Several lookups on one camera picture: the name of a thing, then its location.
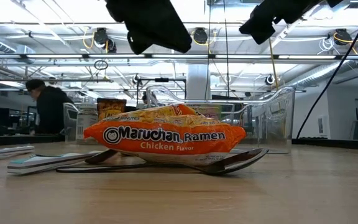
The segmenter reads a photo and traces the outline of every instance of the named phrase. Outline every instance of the black cable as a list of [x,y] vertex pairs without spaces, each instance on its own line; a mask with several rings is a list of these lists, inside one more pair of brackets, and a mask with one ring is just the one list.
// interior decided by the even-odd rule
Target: black cable
[[204,100],[206,100],[206,93],[208,92],[208,85],[209,85],[209,43],[211,43],[211,1],[209,0],[209,27],[208,27],[208,59],[207,59],[207,67],[206,67],[206,86],[205,86],[205,93],[204,93]]
[[322,91],[322,92],[320,93],[320,95],[317,97],[317,100],[315,101],[315,103],[313,103],[313,106],[312,106],[311,109],[309,110],[308,115],[306,116],[305,120],[304,120],[303,123],[302,123],[301,128],[300,128],[299,131],[298,131],[298,135],[296,136],[296,139],[299,139],[299,136],[300,136],[300,134],[301,134],[301,132],[302,132],[302,129],[303,129],[303,127],[305,126],[307,120],[309,119],[311,112],[313,111],[313,109],[314,109],[315,106],[317,105],[317,103],[318,103],[318,101],[320,100],[320,98],[324,95],[324,93],[325,93],[326,90],[328,89],[328,86],[329,86],[329,85],[331,84],[331,82],[333,81],[334,77],[335,77],[336,74],[338,73],[338,71],[339,71],[339,69],[341,68],[342,64],[345,62],[347,56],[349,56],[349,54],[351,53],[351,51],[352,51],[354,45],[356,44],[357,40],[358,40],[358,33],[357,33],[356,37],[354,38],[354,40],[353,40],[351,46],[350,46],[349,49],[347,50],[346,54],[343,56],[341,62],[339,62],[339,65],[338,65],[338,67],[335,69],[335,72],[333,73],[333,75],[331,76],[331,78],[328,80],[327,85],[324,87],[323,91]]
[[226,30],[227,97],[230,97],[229,79],[229,41],[227,40],[226,0],[223,0],[224,28]]

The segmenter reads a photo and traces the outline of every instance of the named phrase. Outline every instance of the black jacket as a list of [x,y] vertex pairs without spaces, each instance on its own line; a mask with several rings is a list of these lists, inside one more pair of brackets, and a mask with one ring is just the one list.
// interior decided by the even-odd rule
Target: black jacket
[[63,104],[73,103],[59,88],[47,86],[37,99],[37,111],[40,124],[37,133],[57,134],[64,127]]

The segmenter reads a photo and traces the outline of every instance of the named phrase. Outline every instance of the maruchan ramen package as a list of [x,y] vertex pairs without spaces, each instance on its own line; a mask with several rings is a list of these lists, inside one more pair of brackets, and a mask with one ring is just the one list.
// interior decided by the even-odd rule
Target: maruchan ramen package
[[99,120],[101,121],[112,115],[123,113],[126,104],[127,100],[98,98]]
[[224,159],[246,132],[175,105],[117,114],[84,135],[146,161],[204,166]]

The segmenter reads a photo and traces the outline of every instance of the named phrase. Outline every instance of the white structural column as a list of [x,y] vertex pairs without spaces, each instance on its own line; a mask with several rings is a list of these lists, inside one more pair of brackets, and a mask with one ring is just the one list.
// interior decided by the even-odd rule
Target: white structural column
[[189,65],[187,73],[187,100],[211,99],[208,65]]

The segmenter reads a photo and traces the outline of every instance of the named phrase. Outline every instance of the table surface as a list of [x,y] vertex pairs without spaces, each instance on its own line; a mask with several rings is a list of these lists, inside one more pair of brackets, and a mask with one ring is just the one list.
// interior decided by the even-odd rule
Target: table surface
[[[7,174],[0,159],[0,224],[358,223],[358,151],[293,146],[234,175],[188,169],[102,174]],[[36,144],[38,154],[104,150]]]

